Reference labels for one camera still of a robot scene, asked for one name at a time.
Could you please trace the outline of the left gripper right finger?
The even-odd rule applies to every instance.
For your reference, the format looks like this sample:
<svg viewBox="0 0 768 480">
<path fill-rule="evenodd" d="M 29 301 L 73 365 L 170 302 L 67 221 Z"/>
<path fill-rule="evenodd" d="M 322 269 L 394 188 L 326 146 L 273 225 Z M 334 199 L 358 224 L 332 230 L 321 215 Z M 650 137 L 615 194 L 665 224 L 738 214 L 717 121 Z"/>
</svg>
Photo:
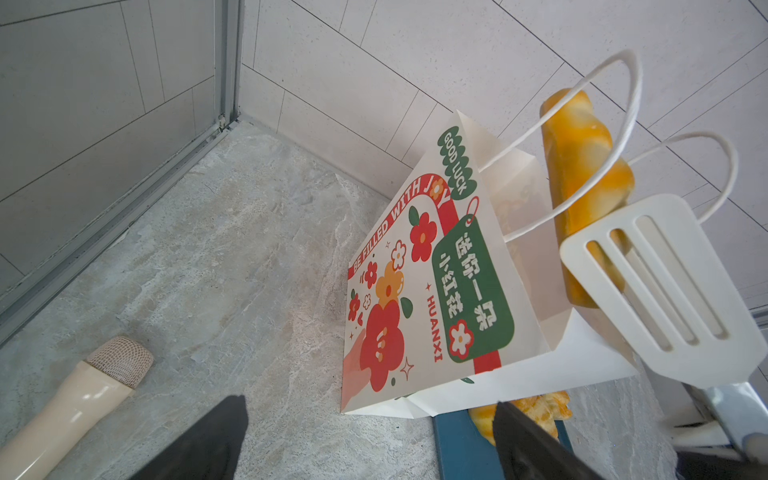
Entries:
<svg viewBox="0 0 768 480">
<path fill-rule="evenodd" d="M 505 479 L 599 479 L 600 476 L 511 403 L 499 402 L 493 422 Z"/>
</svg>

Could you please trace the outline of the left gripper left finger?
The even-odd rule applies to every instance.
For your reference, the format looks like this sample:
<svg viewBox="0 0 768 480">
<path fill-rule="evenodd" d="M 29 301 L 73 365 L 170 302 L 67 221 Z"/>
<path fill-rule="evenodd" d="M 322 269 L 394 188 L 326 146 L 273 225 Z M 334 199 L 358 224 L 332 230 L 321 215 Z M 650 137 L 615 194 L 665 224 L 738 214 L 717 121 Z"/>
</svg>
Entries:
<svg viewBox="0 0 768 480">
<path fill-rule="evenodd" d="M 248 425 L 245 397 L 227 396 L 132 479 L 233 479 Z"/>
</svg>

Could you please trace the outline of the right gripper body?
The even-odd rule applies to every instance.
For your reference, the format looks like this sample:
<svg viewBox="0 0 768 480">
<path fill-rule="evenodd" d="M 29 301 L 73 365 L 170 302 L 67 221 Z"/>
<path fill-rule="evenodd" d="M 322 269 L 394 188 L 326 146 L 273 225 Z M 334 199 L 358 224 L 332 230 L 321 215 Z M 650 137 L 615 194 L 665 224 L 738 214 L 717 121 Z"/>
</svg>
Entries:
<svg viewBox="0 0 768 480">
<path fill-rule="evenodd" d="M 751 433 L 741 447 L 716 421 L 671 429 L 677 479 L 767 479 L 767 435 Z"/>
</svg>

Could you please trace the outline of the white paper gift bag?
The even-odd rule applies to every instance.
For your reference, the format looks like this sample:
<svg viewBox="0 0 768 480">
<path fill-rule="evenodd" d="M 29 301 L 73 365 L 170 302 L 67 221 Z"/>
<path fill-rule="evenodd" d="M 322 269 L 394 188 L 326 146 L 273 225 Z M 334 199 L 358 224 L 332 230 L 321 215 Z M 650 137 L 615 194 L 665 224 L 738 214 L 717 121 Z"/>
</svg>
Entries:
<svg viewBox="0 0 768 480">
<path fill-rule="evenodd" d="M 562 263 L 554 222 L 617 160 L 631 168 L 642 68 L 629 50 L 615 60 L 630 79 L 621 130 L 558 206 L 546 159 L 462 113 L 433 135 L 348 268 L 343 413 L 434 417 L 634 373 L 642 359 Z M 547 100 L 531 133 L 581 91 Z"/>
</svg>

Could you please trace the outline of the white slotted tongs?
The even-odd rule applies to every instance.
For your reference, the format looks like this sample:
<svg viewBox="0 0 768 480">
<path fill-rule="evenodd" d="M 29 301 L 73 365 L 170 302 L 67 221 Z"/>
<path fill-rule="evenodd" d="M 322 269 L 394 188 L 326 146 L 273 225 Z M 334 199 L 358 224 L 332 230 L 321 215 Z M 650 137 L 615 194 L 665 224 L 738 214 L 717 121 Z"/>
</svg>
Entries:
<svg viewBox="0 0 768 480">
<path fill-rule="evenodd" d="M 685 200 L 624 207 L 560 256 L 651 370 L 700 391 L 733 447 L 767 458 L 767 407 L 748 382 L 767 343 Z"/>
</svg>

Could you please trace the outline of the striped long bread front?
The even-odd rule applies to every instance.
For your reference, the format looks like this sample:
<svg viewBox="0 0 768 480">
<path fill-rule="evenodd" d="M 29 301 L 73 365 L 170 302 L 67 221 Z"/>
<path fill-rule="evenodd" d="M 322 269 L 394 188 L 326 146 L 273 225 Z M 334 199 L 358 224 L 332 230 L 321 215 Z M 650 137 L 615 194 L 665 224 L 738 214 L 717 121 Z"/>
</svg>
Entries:
<svg viewBox="0 0 768 480">
<path fill-rule="evenodd" d="M 543 148 L 552 204 L 570 198 L 604 164 L 613 141 L 581 91 L 542 126 Z M 555 217 L 559 242 L 627 205 L 635 187 L 630 166 L 617 160 L 606 175 L 562 214 Z"/>
</svg>

